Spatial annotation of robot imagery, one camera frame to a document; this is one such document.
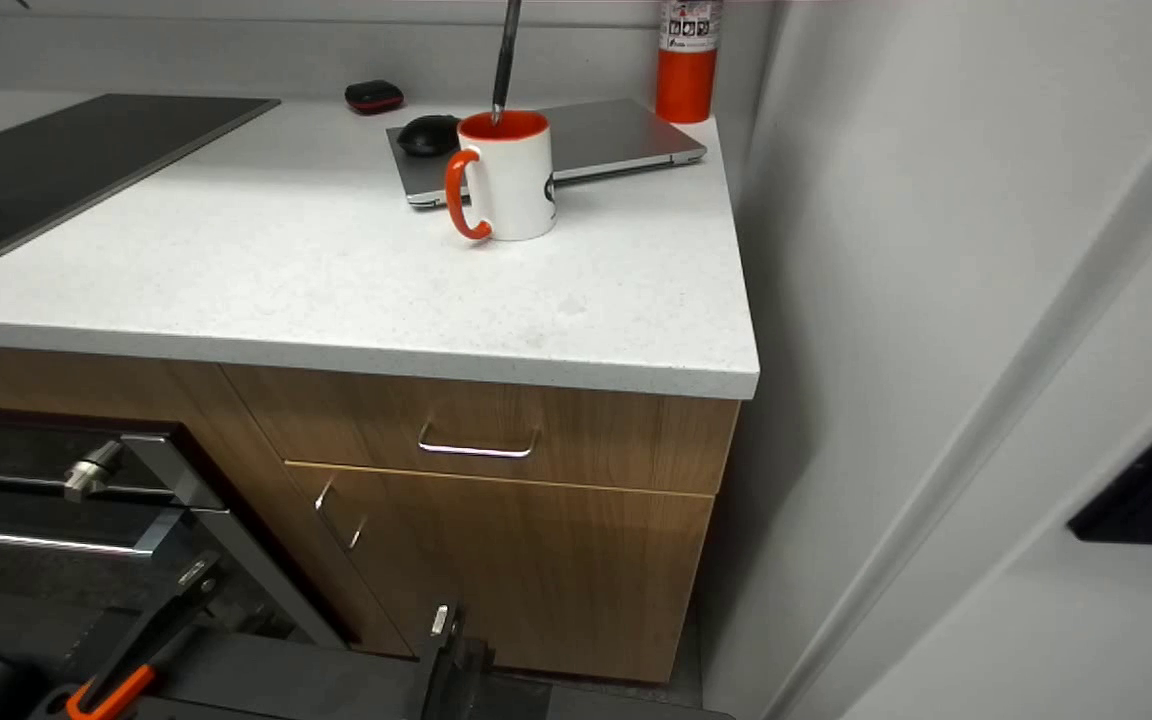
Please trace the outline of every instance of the cabinet drawer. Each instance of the cabinet drawer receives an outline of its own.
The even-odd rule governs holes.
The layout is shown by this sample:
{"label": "cabinet drawer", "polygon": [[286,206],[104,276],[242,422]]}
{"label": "cabinet drawer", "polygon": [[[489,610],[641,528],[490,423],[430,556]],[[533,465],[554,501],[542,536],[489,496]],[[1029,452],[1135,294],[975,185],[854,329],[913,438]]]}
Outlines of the cabinet drawer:
{"label": "cabinet drawer", "polygon": [[231,368],[282,461],[716,493],[727,402]]}
{"label": "cabinet drawer", "polygon": [[668,679],[705,496],[286,470],[373,654],[410,658],[445,599],[503,667]]}

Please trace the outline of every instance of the oven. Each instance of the oven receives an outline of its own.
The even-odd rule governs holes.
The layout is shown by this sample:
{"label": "oven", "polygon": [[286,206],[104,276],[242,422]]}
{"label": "oven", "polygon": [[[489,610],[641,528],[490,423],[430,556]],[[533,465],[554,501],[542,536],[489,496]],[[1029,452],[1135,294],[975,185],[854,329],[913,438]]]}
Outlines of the oven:
{"label": "oven", "polygon": [[0,592],[145,612],[212,562],[220,627],[340,650],[222,493],[176,423],[0,416]]}

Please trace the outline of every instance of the stove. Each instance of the stove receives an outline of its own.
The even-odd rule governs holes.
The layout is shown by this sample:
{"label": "stove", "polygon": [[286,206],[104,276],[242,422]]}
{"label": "stove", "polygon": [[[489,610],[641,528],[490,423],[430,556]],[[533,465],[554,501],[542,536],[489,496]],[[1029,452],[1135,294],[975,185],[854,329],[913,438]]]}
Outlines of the stove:
{"label": "stove", "polygon": [[0,256],[168,167],[277,100],[96,98],[0,134]]}

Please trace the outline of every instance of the oven handle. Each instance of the oven handle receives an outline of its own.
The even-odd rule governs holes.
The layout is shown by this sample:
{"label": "oven handle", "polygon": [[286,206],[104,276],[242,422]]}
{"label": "oven handle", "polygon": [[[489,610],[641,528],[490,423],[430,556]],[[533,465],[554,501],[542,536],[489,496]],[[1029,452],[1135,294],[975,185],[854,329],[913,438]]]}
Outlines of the oven handle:
{"label": "oven handle", "polygon": [[136,543],[85,543],[85,541],[58,541],[58,536],[10,536],[0,534],[0,548],[39,548],[39,554],[80,554],[80,556],[125,556],[125,562],[151,562],[170,528],[185,522],[178,507],[165,507]]}

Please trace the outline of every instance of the wooden cabinet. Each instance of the wooden cabinet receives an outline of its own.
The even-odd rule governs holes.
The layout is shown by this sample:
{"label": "wooden cabinet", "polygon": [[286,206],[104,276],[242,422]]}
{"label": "wooden cabinet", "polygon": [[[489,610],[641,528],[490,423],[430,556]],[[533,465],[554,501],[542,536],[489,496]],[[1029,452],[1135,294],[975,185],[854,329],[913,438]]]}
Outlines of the wooden cabinet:
{"label": "wooden cabinet", "polygon": [[0,409],[185,423],[373,654],[668,679],[736,402],[0,351]]}

